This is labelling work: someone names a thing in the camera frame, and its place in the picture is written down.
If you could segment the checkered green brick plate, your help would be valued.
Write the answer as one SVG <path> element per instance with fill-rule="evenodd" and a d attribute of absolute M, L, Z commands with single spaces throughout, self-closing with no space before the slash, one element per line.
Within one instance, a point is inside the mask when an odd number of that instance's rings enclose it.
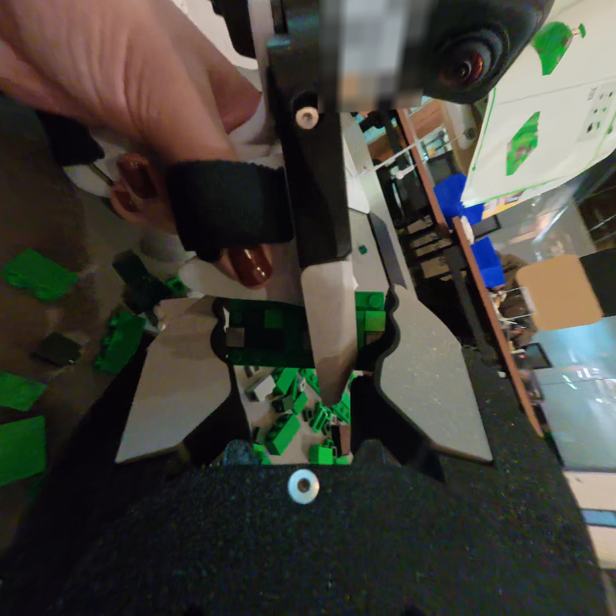
<path fill-rule="evenodd" d="M 227 358 L 236 366 L 314 368 L 305 309 L 297 305 L 249 299 L 230 299 L 227 333 L 238 342 L 227 342 Z M 356 291 L 358 351 L 369 336 L 386 328 L 386 294 Z"/>

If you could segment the pile of green bricks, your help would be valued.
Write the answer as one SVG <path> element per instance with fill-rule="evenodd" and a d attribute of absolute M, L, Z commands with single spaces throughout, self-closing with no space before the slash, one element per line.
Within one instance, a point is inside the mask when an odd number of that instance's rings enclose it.
<path fill-rule="evenodd" d="M 1 277 L 12 287 L 26 289 L 44 302 L 63 298 L 78 279 L 76 274 L 34 250 L 26 250 L 9 261 Z M 95 371 L 119 374 L 135 356 L 144 327 L 145 319 L 131 312 L 119 311 L 112 316 L 93 363 Z M 42 382 L 1 371 L 1 408 L 29 412 L 46 389 Z M 279 415 L 264 444 L 252 447 L 260 463 L 271 464 L 268 454 L 281 455 L 300 427 L 296 414 Z M 46 424 L 42 416 L 1 425 L 1 486 L 38 475 L 45 471 L 46 464 Z"/>

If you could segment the black desk panel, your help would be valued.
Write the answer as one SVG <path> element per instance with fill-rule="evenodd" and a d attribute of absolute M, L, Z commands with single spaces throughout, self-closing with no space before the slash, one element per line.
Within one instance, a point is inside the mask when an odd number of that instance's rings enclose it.
<path fill-rule="evenodd" d="M 394 239 L 390 234 L 389 227 L 386 222 L 374 212 L 369 213 L 368 219 L 389 285 L 391 287 L 398 285 L 408 288 L 404 276 L 404 268 L 400 265 L 394 246 Z"/>

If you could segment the wooden edged table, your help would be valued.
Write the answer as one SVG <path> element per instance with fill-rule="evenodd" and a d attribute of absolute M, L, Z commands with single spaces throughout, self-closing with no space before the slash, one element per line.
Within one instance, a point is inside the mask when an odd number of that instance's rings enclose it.
<path fill-rule="evenodd" d="M 418 172 L 421 185 L 426 194 L 427 203 L 429 204 L 430 215 L 434 222 L 435 231 L 437 235 L 441 237 L 450 236 L 450 228 L 447 224 L 445 216 L 441 210 L 440 204 L 434 192 L 434 182 L 429 169 L 424 162 L 423 154 L 421 152 L 421 141 L 419 139 L 418 132 L 415 125 L 412 122 L 412 116 L 407 109 L 396 109 L 397 119 L 402 132 L 404 133 L 407 145 L 410 148 L 410 154 L 415 164 L 415 168 Z"/>
<path fill-rule="evenodd" d="M 528 421 L 532 425 L 535 433 L 540 437 L 544 437 L 543 429 L 537 419 L 535 410 L 532 406 L 530 398 L 524 387 L 524 383 L 520 377 L 520 372 L 516 366 L 513 355 L 511 353 L 509 343 L 506 340 L 500 322 L 498 320 L 497 311 L 494 308 L 489 292 L 483 282 L 481 271 L 477 265 L 474 253 L 472 251 L 471 243 L 467 239 L 465 228 L 460 217 L 454 217 L 452 224 L 455 229 L 455 235 L 457 236 L 458 245 L 464 255 L 464 262 L 471 274 L 471 280 L 479 293 L 483 311 L 490 322 L 490 329 L 492 330 L 495 339 L 497 341 L 497 350 L 500 358 L 503 360 L 506 372 L 512 382 L 512 385 L 516 391 L 516 396 L 519 400 L 520 406 L 525 412 Z"/>

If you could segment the grey desk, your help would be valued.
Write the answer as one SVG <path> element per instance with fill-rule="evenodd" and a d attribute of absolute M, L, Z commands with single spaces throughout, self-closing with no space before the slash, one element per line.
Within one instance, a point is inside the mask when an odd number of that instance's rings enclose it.
<path fill-rule="evenodd" d="M 140 252 L 139 227 L 77 189 L 52 158 L 33 111 L 1 97 L 1 266 L 31 248 L 77 273 L 73 291 L 42 303 L 1 280 L 1 371 L 47 386 L 30 412 L 1 409 L 1 423 L 42 415 L 46 470 L 1 488 L 1 550 L 11 543 L 43 478 L 81 420 L 116 379 L 93 361 L 124 285 L 112 266 Z"/>

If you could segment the blue plastic bin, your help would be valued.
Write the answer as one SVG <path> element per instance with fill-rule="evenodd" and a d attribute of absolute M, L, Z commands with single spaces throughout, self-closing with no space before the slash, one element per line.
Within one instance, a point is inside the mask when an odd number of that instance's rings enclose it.
<path fill-rule="evenodd" d="M 439 182 L 434 187 L 434 194 L 443 216 L 453 229 L 453 218 L 466 218 L 471 226 L 478 224 L 483 217 L 483 203 L 465 207 L 461 196 L 466 186 L 466 175 L 458 173 Z"/>
<path fill-rule="evenodd" d="M 475 241 L 471 249 L 484 285 L 487 288 L 498 288 L 505 285 L 501 259 L 490 238 L 485 236 Z"/>

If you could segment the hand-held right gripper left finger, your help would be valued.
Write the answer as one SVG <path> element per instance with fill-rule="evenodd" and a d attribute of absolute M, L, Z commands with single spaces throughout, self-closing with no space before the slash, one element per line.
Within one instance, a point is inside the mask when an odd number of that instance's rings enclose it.
<path fill-rule="evenodd" d="M 250 442 L 250 424 L 235 396 L 235 377 L 212 348 L 219 325 L 215 300 L 170 299 L 159 306 L 162 329 L 145 355 L 116 463 L 176 453 L 203 424 L 214 457 L 229 442 Z"/>

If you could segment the small black screen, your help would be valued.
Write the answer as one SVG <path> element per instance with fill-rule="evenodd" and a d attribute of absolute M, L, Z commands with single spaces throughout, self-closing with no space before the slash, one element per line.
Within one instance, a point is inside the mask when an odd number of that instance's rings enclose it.
<path fill-rule="evenodd" d="M 520 366 L 524 370 L 541 370 L 553 367 L 540 343 L 529 343 L 521 349 Z"/>

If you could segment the instruction booklet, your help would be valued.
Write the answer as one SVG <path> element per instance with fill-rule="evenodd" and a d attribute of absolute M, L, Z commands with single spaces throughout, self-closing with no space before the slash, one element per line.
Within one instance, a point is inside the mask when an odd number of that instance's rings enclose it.
<path fill-rule="evenodd" d="M 615 1 L 555 1 L 490 92 L 465 206 L 532 196 L 615 150 Z"/>

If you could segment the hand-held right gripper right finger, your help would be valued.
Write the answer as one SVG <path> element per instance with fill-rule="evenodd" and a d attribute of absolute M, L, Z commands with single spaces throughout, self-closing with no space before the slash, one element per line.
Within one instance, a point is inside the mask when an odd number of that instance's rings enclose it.
<path fill-rule="evenodd" d="M 415 292 L 394 285 L 388 300 L 393 338 L 375 362 L 376 390 L 436 451 L 492 463 L 458 339 Z"/>

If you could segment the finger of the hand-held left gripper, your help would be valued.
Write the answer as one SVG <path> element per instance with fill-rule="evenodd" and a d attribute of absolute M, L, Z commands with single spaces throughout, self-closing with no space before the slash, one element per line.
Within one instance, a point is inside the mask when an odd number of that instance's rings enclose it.
<path fill-rule="evenodd" d="M 335 405 L 346 390 L 358 353 L 352 261 L 307 267 L 301 273 L 301 287 L 321 401 Z"/>

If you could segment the person's left hand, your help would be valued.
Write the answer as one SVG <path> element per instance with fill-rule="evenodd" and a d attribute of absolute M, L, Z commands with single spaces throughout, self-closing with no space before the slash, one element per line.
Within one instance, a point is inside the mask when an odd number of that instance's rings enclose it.
<path fill-rule="evenodd" d="M 118 158 L 113 208 L 174 236 L 167 167 L 237 160 L 230 135 L 261 104 L 172 1 L 1 1 L 1 92 L 138 144 Z"/>

